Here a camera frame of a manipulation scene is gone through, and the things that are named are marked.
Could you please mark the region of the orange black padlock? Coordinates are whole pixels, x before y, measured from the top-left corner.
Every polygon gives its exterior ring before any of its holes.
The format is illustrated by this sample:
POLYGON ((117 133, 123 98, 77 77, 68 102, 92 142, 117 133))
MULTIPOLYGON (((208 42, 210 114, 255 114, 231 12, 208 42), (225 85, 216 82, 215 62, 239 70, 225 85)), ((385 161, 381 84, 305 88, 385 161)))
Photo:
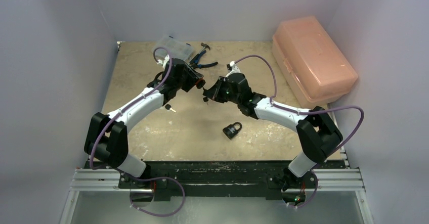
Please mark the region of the orange black padlock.
POLYGON ((195 86, 197 89, 201 89, 204 87, 205 83, 206 83, 205 80, 203 78, 201 78, 200 80, 198 80, 196 82, 195 86))

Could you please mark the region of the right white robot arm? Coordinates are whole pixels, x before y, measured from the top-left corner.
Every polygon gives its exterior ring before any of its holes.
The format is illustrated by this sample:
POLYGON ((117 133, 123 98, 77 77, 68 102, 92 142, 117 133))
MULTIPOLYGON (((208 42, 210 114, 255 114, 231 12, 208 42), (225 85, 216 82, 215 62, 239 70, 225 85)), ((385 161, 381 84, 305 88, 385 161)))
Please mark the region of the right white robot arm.
POLYGON ((285 183, 296 187, 304 175, 323 163, 343 140, 331 117, 321 107, 312 110, 275 104, 265 95, 254 92, 242 73, 219 77, 209 89, 204 89, 207 100, 232 102, 248 117, 266 120, 297 133, 301 152, 291 161, 284 173, 285 183))

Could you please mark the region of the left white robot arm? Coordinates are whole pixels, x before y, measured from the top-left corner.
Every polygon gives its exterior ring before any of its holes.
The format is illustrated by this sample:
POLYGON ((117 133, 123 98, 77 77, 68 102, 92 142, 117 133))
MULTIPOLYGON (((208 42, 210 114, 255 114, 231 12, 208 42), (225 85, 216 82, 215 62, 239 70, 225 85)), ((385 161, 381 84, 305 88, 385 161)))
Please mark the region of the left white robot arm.
POLYGON ((205 84, 203 75, 181 59, 166 56, 157 64, 163 71, 139 95, 117 110, 91 117, 84 144, 84 152, 91 161, 98 159, 131 175, 138 188, 150 184, 151 167, 129 152, 128 133, 150 113, 166 105, 179 90, 189 92, 205 84))

